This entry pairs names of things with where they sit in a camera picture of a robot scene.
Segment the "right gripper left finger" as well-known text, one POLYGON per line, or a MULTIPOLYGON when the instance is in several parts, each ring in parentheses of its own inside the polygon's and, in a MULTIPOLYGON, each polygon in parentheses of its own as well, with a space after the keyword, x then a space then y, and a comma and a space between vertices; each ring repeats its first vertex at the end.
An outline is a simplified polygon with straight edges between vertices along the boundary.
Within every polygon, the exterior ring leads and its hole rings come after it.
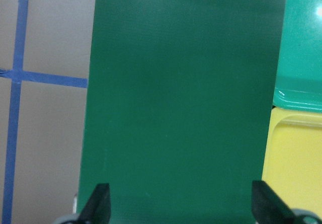
POLYGON ((76 223, 108 224, 110 218, 110 186, 108 183, 100 183, 94 188, 76 223))

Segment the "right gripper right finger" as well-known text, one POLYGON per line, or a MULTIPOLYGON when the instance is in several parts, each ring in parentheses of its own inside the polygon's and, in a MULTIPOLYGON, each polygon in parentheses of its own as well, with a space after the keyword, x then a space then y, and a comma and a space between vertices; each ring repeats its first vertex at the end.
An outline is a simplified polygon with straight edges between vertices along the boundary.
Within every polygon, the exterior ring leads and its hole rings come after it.
POLYGON ((252 182, 252 214, 257 223, 305 223, 304 215, 296 216, 282 199, 262 180, 252 182))

